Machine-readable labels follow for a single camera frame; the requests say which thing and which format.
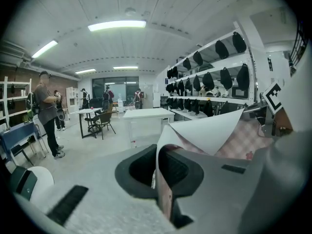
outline blue tablecloth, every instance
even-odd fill
[[[0,133],[1,145],[8,160],[12,160],[10,149],[32,133],[36,133],[36,136],[38,136],[38,129],[33,122],[27,124],[21,123],[11,127],[10,131],[6,134]]]

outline blue table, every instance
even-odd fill
[[[35,140],[38,141],[37,133],[38,129],[35,127],[35,124],[33,122],[29,122],[27,124],[21,123],[19,125],[11,127],[10,131],[7,133],[0,133],[1,143],[6,153],[7,159],[9,161],[13,160],[15,165],[18,165],[16,159],[12,155],[11,148],[19,144],[21,141],[28,139],[30,136],[34,136]]]

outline person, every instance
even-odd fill
[[[51,74],[42,71],[39,74],[39,84],[35,89],[35,98],[36,102],[39,105],[38,118],[41,124],[43,125],[48,139],[48,145],[52,152],[54,159],[62,158],[65,156],[65,153],[61,151],[64,146],[58,145],[55,138],[55,128],[54,128],[54,119],[57,117],[57,110],[55,103],[59,97],[52,96],[47,86],[50,84]]]
[[[106,85],[106,90],[103,92],[103,109],[104,109],[104,111],[105,111],[105,108],[107,108],[105,106],[107,104],[107,103],[105,103],[106,101],[109,102],[107,112],[111,113],[113,111],[113,98],[114,98],[113,91],[110,89],[109,85]]]
[[[143,107],[142,98],[143,98],[143,93],[141,92],[141,89],[139,88],[135,92],[135,102],[139,102],[140,103],[140,109],[142,109],[142,107]]]
[[[61,96],[61,95],[60,95],[59,91],[54,90],[54,96]],[[57,109],[61,109],[62,108],[62,100],[58,101],[56,106],[57,106]],[[61,127],[62,127],[62,130],[65,131],[64,120],[60,120],[59,117],[55,117],[55,124],[57,125],[58,131],[60,131]]]
[[[88,93],[87,93],[87,91],[83,88],[82,90],[81,90],[81,92],[82,92],[82,109],[87,109],[87,108],[89,108],[89,95],[88,95]]]

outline gray t-shirt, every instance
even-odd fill
[[[43,102],[48,96],[52,96],[47,86],[43,83],[39,83],[35,89],[36,101],[39,105],[38,118],[42,125],[45,125],[48,121],[54,119],[57,116],[57,110],[55,104]]]

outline white ceiling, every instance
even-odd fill
[[[26,0],[10,23],[5,40],[24,47],[33,55],[55,39],[58,45],[34,60],[58,72],[113,66],[138,65],[141,71],[159,73],[167,65],[203,42],[217,30],[206,27],[229,6],[241,0]],[[136,13],[127,16],[132,7]],[[147,26],[90,32],[88,25],[140,19]]]

